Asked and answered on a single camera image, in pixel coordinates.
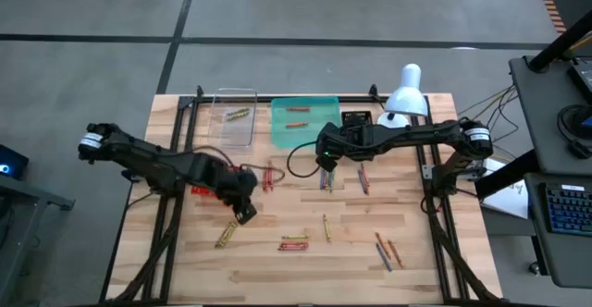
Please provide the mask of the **white desk lamp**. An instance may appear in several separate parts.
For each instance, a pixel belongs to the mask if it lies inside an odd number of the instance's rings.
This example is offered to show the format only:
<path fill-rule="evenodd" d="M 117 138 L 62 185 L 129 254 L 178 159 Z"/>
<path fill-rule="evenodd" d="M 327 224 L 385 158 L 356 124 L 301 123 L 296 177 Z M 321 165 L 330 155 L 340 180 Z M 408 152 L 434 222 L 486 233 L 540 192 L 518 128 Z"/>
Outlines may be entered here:
<path fill-rule="evenodd" d="M 410 126 L 410 117 L 426 117 L 427 102 L 420 91 L 422 70 L 416 64 L 407 64 L 401 70 L 401 84 L 384 105 L 384 113 L 377 124 L 389 129 Z"/>

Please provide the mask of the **black plastic basket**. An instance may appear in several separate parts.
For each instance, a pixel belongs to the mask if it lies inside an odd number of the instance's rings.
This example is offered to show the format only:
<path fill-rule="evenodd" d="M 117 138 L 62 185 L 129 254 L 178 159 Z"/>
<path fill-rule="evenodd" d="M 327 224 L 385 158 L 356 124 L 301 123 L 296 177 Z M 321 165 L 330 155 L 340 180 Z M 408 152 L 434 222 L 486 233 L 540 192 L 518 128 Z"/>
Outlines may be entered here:
<path fill-rule="evenodd" d="M 373 119 L 370 111 L 344 111 L 341 113 L 343 127 L 355 127 L 372 125 Z"/>

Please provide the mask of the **clear plastic bin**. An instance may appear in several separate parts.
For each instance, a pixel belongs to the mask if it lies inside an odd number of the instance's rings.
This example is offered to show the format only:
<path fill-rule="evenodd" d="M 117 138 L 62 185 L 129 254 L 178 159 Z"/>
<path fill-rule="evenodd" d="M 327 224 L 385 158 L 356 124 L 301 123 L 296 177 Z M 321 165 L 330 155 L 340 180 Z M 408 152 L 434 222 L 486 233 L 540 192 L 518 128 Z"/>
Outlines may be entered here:
<path fill-rule="evenodd" d="M 234 152 L 248 152 L 253 143 L 258 93 L 254 89 L 220 88 L 210 109 L 208 139 L 216 147 Z M 226 121 L 226 113 L 250 108 L 249 115 Z"/>

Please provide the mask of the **teal plastic bin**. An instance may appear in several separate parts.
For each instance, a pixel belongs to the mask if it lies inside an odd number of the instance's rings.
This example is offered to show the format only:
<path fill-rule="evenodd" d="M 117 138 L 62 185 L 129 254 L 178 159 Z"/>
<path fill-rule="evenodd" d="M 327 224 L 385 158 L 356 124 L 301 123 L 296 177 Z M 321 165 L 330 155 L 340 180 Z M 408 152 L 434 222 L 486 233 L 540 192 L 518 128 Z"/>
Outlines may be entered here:
<path fill-rule="evenodd" d="M 288 112 L 287 107 L 310 107 L 310 112 Z M 292 149 L 315 141 L 327 122 L 341 126 L 337 96 L 276 98 L 271 102 L 272 142 L 280 149 Z M 290 123 L 308 122 L 305 128 L 286 129 Z"/>

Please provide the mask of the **grey metal stand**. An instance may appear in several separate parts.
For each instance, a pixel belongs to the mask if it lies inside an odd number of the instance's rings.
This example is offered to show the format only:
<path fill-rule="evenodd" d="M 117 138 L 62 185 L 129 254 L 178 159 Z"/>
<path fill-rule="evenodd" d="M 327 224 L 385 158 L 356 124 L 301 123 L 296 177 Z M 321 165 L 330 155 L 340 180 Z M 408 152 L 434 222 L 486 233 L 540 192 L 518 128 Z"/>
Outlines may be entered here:
<path fill-rule="evenodd" d="M 44 211 L 70 211 L 74 200 L 0 176 L 0 307 L 6 307 Z"/>

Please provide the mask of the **black diagonal pole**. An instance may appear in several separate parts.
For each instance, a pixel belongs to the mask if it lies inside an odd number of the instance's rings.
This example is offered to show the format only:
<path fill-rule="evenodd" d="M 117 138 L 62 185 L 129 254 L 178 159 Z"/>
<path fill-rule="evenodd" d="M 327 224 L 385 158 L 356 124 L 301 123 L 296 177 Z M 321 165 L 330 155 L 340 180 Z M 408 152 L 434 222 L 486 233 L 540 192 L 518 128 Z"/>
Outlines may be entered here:
<path fill-rule="evenodd" d="M 525 58 L 526 65 L 531 71 L 542 72 L 553 60 L 563 55 L 591 31 L 592 9 L 538 55 L 530 60 Z"/>

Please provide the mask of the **black device blue light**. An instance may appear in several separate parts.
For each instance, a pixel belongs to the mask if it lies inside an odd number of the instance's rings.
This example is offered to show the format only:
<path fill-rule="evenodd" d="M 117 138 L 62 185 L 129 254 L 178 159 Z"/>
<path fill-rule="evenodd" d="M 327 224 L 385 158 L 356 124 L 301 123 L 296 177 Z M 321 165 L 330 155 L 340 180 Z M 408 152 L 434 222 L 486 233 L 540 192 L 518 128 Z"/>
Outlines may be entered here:
<path fill-rule="evenodd" d="M 29 158 L 0 144 L 0 175 L 22 180 Z"/>

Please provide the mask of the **black headphones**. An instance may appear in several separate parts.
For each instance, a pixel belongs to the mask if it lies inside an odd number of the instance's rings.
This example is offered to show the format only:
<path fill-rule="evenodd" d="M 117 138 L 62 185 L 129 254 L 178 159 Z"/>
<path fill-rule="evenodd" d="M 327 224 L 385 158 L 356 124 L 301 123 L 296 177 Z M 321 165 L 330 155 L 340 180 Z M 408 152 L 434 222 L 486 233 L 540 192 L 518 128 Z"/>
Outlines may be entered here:
<path fill-rule="evenodd" d="M 557 114 L 556 125 L 572 155 L 582 160 L 592 158 L 592 105 L 565 106 Z"/>

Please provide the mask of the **dark laptop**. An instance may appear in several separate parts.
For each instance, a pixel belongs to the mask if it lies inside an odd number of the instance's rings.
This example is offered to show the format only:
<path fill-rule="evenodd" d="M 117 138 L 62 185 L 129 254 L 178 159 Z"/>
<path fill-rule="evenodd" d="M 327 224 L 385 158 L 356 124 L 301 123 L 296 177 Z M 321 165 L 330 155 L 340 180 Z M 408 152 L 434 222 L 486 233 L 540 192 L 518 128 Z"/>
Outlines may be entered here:
<path fill-rule="evenodd" d="M 592 104 L 592 62 L 573 59 L 567 74 L 585 100 Z"/>

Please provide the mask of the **white paper sheet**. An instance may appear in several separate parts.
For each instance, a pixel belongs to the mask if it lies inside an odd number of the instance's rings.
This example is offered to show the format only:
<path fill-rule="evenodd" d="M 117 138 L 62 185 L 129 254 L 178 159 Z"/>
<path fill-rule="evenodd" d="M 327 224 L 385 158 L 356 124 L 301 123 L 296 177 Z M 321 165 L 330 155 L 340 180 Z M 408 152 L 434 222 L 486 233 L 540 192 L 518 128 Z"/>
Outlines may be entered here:
<path fill-rule="evenodd" d="M 528 191 L 524 180 L 515 182 L 486 197 L 481 205 L 506 215 L 528 219 Z"/>

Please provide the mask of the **grey side desk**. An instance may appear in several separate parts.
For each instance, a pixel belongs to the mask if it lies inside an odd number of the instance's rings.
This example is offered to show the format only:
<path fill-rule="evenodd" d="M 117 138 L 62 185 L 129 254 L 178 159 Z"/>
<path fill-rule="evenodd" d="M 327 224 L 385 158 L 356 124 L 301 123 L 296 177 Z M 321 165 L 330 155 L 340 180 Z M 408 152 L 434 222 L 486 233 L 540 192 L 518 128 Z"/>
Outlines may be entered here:
<path fill-rule="evenodd" d="M 523 57 L 509 61 L 540 170 L 554 175 L 592 176 L 592 158 L 578 159 L 571 154 L 556 124 L 557 115 L 564 107 L 586 103 L 568 76 L 571 65 L 553 62 L 547 71 L 537 73 L 527 66 Z"/>

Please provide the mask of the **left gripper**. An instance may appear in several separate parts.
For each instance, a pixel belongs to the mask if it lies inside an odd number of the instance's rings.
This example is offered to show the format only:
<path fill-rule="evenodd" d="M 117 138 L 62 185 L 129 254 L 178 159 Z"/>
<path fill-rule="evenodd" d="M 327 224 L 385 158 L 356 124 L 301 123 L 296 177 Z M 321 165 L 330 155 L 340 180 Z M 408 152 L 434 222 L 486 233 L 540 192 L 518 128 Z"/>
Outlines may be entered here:
<path fill-rule="evenodd" d="M 248 208 L 257 177 L 252 170 L 229 166 L 218 157 L 199 156 L 198 186 L 211 190 L 226 205 Z"/>

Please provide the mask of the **grey keyboard shelf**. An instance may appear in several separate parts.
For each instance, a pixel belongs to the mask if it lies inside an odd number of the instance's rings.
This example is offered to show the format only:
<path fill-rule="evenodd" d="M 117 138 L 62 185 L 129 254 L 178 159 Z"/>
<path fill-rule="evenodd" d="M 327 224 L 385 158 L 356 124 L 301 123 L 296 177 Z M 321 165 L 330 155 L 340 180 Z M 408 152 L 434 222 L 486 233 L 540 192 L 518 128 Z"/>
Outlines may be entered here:
<path fill-rule="evenodd" d="M 592 189 L 592 179 L 529 173 L 524 176 L 524 182 L 540 249 L 537 260 L 541 271 L 559 287 L 592 289 L 592 237 L 549 232 L 542 190 L 543 185 L 549 183 Z"/>

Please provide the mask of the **black keyboard blue backlight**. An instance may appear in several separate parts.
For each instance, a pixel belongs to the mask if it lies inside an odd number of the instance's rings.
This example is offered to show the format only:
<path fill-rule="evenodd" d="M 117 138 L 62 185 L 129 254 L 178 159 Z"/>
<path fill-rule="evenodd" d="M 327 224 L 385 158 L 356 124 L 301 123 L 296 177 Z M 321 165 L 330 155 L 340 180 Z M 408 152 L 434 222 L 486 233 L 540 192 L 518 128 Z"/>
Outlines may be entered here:
<path fill-rule="evenodd" d="M 592 237 L 592 189 L 549 183 L 542 190 L 549 232 Z"/>

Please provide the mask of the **black diagonal bar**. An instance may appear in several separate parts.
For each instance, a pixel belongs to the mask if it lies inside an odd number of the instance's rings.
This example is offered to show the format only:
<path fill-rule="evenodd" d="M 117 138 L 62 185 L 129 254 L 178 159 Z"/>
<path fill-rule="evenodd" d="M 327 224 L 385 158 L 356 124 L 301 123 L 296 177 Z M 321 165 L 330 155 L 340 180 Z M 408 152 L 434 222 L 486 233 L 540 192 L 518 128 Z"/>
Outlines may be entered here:
<path fill-rule="evenodd" d="M 479 179 L 475 191 L 479 200 L 484 200 L 496 192 L 509 187 L 524 178 L 527 173 L 536 173 L 540 169 L 535 150 L 522 154 L 506 166 Z"/>

